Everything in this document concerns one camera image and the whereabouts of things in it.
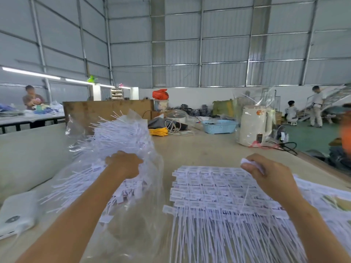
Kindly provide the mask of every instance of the white kettle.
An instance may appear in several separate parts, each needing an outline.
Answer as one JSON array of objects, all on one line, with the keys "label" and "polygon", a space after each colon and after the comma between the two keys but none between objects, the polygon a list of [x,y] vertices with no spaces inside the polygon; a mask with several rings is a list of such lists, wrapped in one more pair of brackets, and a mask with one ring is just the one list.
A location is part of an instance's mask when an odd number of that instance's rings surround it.
[{"label": "white kettle", "polygon": [[272,132],[274,110],[266,106],[244,106],[239,143],[254,146],[262,143]]}]

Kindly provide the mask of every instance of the staircase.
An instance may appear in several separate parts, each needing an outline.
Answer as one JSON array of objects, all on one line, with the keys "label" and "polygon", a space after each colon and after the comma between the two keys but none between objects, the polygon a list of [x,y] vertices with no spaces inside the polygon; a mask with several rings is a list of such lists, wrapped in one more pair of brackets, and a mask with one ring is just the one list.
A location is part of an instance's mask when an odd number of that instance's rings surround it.
[{"label": "staircase", "polygon": [[[342,88],[336,88],[333,91],[328,92],[329,95],[324,101],[322,106],[322,111],[331,107],[335,102],[340,101],[349,95],[351,95],[351,83],[342,85]],[[309,96],[306,101],[306,108],[303,110],[304,115],[299,119],[299,121],[304,121],[310,117],[309,115],[309,107],[312,104],[312,96]]]}]

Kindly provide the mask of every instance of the yellow cable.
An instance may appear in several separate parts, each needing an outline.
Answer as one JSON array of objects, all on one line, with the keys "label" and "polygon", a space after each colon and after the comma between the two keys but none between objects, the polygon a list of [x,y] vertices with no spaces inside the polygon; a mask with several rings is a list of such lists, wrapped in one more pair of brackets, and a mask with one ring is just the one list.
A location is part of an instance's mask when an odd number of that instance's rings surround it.
[{"label": "yellow cable", "polygon": [[149,133],[152,136],[167,136],[168,129],[166,127],[158,129],[149,129]]}]

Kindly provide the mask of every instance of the green floor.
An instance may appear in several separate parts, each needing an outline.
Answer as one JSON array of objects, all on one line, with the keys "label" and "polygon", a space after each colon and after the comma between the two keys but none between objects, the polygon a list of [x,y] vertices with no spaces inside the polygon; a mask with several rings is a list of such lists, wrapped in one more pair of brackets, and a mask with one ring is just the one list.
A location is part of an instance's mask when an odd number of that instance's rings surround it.
[{"label": "green floor", "polygon": [[297,150],[318,150],[329,154],[328,143],[339,137],[339,124],[324,123],[322,128],[308,127],[309,121],[298,122],[297,126],[284,125],[289,141],[297,143]]}]

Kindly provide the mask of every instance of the blue plastic basket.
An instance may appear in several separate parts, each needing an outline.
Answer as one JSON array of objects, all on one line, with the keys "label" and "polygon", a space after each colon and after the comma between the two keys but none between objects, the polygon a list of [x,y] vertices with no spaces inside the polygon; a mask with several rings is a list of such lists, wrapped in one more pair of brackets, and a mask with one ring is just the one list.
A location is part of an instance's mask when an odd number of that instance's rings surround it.
[{"label": "blue plastic basket", "polygon": [[209,134],[233,133],[237,126],[237,123],[231,120],[210,120],[201,123],[204,126],[204,131]]}]

